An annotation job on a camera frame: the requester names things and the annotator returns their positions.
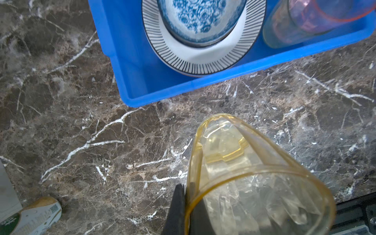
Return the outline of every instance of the yellow cup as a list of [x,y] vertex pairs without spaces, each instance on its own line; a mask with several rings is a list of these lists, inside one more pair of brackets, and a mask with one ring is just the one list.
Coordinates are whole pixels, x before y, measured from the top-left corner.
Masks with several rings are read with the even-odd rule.
[[198,128],[188,170],[185,234],[201,201],[216,235],[322,235],[335,203],[329,189],[244,121],[217,114]]

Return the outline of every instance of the blue and white bowl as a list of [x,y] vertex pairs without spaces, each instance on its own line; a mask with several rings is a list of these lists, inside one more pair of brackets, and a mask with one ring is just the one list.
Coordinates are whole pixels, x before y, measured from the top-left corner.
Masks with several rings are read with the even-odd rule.
[[158,0],[167,30],[190,47],[223,40],[235,27],[246,0]]

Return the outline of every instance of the white plate with black stripes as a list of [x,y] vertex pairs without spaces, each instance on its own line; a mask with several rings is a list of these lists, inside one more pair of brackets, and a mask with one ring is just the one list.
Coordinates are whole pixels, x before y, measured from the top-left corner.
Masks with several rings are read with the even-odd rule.
[[157,0],[143,0],[145,32],[155,53],[172,69],[188,76],[205,76],[237,63],[251,49],[261,31],[266,0],[247,0],[236,26],[219,43],[193,48],[176,40],[163,24]]

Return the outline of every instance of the marble countertop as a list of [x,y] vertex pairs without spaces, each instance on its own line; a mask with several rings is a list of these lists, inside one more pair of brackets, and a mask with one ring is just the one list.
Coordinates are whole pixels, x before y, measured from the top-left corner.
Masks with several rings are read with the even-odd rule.
[[47,234],[159,234],[192,140],[226,112],[333,192],[376,191],[376,35],[138,109],[120,100],[87,0],[0,1],[0,156],[23,206],[63,207]]

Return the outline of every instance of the blue plastic tray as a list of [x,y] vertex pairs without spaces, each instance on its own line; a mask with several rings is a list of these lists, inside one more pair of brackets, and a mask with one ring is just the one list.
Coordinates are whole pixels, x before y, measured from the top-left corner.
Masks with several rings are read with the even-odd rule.
[[[267,0],[267,16],[278,0]],[[110,57],[120,97],[131,107],[222,82],[244,74],[358,42],[375,29],[374,12],[325,35],[294,46],[272,49],[262,33],[231,69],[201,78],[182,75],[165,65],[151,48],[143,26],[141,0],[89,0],[103,53]]]

